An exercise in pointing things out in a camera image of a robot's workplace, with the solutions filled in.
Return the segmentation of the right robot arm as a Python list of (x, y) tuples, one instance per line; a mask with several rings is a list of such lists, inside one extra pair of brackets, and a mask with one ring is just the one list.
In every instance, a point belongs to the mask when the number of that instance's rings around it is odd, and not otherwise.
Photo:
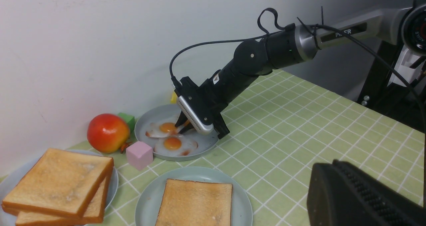
[(319, 50), (354, 42), (373, 55), (406, 85), (417, 100), (420, 115), (425, 121), (424, 101), (392, 66), (360, 40), (378, 37), (396, 45), (403, 41), (406, 47), (420, 56), (425, 56), (425, 0), (405, 0), (398, 8), (381, 8), (344, 20), (336, 26), (323, 23), (278, 25), (278, 13), (273, 8), (265, 9), (274, 15), (277, 32), (270, 33), (257, 21), (263, 36), (240, 39), (233, 59), (216, 71), (201, 86), (189, 77), (177, 80), (172, 65), (169, 74), (177, 95), (176, 103), (181, 109), (175, 123), (181, 126), (180, 134), (195, 129), (208, 135), (216, 131), (218, 138), (229, 134), (221, 112), (258, 77), (271, 74), (273, 70), (312, 60)]

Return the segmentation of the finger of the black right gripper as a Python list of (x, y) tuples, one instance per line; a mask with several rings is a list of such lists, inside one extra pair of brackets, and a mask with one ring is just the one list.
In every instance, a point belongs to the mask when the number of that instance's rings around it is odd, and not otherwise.
[(195, 129), (192, 123), (185, 123), (183, 128), (179, 131), (179, 134), (185, 134), (186, 132), (191, 131), (192, 129)]
[(190, 121), (187, 118), (187, 116), (184, 114), (184, 112), (181, 111), (178, 114), (178, 118), (177, 118), (177, 121), (175, 123), (175, 127), (176, 128), (179, 128), (179, 127), (190, 127)]

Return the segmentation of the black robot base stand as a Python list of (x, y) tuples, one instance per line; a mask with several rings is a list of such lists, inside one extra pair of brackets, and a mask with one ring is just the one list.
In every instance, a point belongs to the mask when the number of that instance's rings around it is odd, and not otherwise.
[[(425, 103), (425, 53), (413, 51), (415, 43), (425, 49), (425, 0), (414, 0), (418, 16), (400, 23), (396, 45), (382, 41), (377, 54), (397, 71)], [(417, 100), (406, 85), (375, 59), (357, 100), (358, 103), (406, 126), (425, 132)]]

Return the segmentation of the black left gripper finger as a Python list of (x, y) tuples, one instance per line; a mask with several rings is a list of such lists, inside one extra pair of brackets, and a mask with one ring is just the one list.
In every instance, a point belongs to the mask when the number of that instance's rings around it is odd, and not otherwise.
[(424, 226), (425, 209), (350, 162), (312, 167), (307, 211), (312, 226)]

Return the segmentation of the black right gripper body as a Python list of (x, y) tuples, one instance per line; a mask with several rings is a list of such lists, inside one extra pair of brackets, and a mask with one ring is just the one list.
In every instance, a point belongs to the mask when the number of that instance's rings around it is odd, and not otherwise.
[(222, 111), (263, 73), (263, 64), (230, 61), (198, 88), (214, 118), (214, 130), (221, 139), (230, 133)]

